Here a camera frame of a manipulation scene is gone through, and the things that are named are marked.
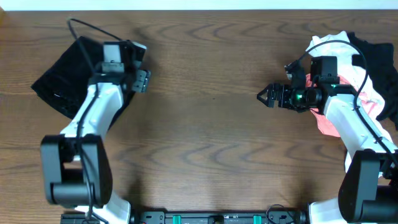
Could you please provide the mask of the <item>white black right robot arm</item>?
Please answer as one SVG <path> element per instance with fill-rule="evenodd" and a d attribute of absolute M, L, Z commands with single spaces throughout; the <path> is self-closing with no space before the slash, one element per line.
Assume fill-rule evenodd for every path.
<path fill-rule="evenodd" d="M 397 223 L 397 146 L 363 110 L 351 85 L 292 88 L 273 83 L 256 98 L 295 111 L 318 108 L 340 135 L 351 162 L 336 198 L 313 202 L 310 223 Z"/>

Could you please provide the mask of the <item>black sparkly cardigan pearl buttons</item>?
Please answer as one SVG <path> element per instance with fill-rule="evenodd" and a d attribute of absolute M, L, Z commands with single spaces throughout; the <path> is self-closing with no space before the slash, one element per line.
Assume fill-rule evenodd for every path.
<path fill-rule="evenodd" d="M 103 44 L 79 37 L 31 88 L 53 109 L 72 119 L 87 96 L 89 85 L 112 83 L 123 93 L 123 105 L 112 119 L 114 123 L 128 107 L 135 93 L 132 85 L 146 52 L 146 46 L 129 40 L 118 41 L 124 73 L 101 73 Z"/>

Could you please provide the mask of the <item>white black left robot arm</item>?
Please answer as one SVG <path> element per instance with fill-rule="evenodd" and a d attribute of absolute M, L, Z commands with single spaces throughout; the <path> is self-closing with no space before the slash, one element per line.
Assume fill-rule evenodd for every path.
<path fill-rule="evenodd" d="M 75 223 L 130 223 L 131 204 L 113 190 L 103 141 L 125 101 L 147 90 L 148 70 L 125 70 L 104 63 L 104 73 L 88 80 L 87 96 L 77 114 L 58 135 L 44 136 L 40 157 L 48 203 L 80 213 Z"/>

